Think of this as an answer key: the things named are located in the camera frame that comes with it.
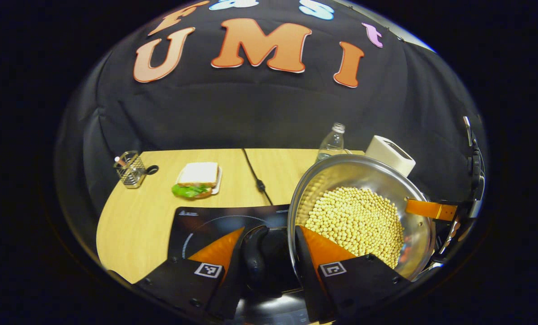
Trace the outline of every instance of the metal pen holder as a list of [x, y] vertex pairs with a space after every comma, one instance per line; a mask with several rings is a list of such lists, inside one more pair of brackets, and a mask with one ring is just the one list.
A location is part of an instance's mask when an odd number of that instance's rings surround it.
[[132, 150], [127, 151], [122, 156], [115, 159], [113, 165], [121, 181], [128, 189], [137, 189], [143, 183], [147, 171], [143, 165], [139, 152]]

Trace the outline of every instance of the orange handle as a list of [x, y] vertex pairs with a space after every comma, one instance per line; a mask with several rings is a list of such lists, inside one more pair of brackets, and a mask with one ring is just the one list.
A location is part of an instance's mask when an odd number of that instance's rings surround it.
[[453, 220], [455, 216], [456, 205], [440, 204], [435, 202], [423, 202], [408, 200], [405, 212], [408, 214], [418, 214], [420, 216], [434, 218], [438, 220]]

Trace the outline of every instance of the white bread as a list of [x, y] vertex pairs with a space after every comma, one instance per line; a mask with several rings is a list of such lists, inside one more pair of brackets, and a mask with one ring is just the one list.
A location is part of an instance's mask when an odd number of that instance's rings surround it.
[[206, 191], [206, 192], [203, 192], [199, 195], [195, 195], [195, 198], [203, 198], [203, 197], [207, 197], [209, 195], [213, 194], [213, 188], [209, 188], [209, 191]]
[[216, 162], [191, 162], [185, 165], [179, 176], [179, 186], [217, 185], [219, 164]]

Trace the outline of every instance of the lettuce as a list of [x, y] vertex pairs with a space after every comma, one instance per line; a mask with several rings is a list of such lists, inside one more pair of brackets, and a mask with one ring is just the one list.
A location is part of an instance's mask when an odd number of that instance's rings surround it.
[[206, 185], [200, 185], [200, 186], [179, 186], [178, 184], [175, 184], [174, 187], [172, 187], [171, 191], [173, 194], [175, 194], [178, 197], [195, 197], [201, 193], [205, 193], [206, 191], [209, 191], [211, 189], [210, 186]]

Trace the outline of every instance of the plastic water bottle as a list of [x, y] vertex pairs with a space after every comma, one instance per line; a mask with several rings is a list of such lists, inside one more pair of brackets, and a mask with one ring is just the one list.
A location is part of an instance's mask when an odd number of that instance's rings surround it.
[[334, 123], [333, 127], [331, 128], [331, 132], [325, 137], [325, 139], [323, 139], [321, 146], [319, 146], [319, 152], [315, 162], [336, 154], [345, 153], [343, 148], [343, 133], [345, 133], [345, 125], [341, 123]]

